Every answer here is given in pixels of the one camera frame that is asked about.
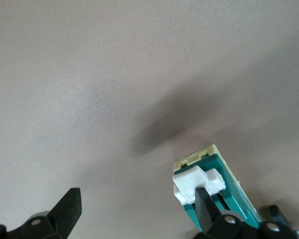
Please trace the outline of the green load switch white lever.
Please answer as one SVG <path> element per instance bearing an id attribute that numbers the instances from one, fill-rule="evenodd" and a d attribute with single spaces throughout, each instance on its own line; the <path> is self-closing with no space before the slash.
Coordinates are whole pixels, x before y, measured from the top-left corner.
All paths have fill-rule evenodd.
<path id="1" fill-rule="evenodd" d="M 212 144 L 174 163 L 173 192 L 199 231 L 195 189 L 203 187 L 222 213 L 232 214 L 258 228 L 261 216 L 252 205 L 216 145 Z"/>

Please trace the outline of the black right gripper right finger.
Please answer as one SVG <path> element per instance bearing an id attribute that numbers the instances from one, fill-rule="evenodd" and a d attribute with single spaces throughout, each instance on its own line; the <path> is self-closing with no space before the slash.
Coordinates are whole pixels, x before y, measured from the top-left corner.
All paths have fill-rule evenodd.
<path id="1" fill-rule="evenodd" d="M 264 221 L 254 228 L 234 215 L 222 214 L 202 187 L 195 189 L 195 213 L 202 232 L 193 239 L 297 239 L 285 224 Z"/>

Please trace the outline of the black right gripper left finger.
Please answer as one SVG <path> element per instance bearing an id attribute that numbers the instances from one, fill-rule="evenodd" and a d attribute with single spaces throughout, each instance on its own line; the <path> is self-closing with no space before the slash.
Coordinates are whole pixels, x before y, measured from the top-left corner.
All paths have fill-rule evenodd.
<path id="1" fill-rule="evenodd" d="M 15 230 L 0 225 L 0 239 L 68 239 L 81 216 L 81 191 L 71 188 L 45 216 L 27 220 Z"/>

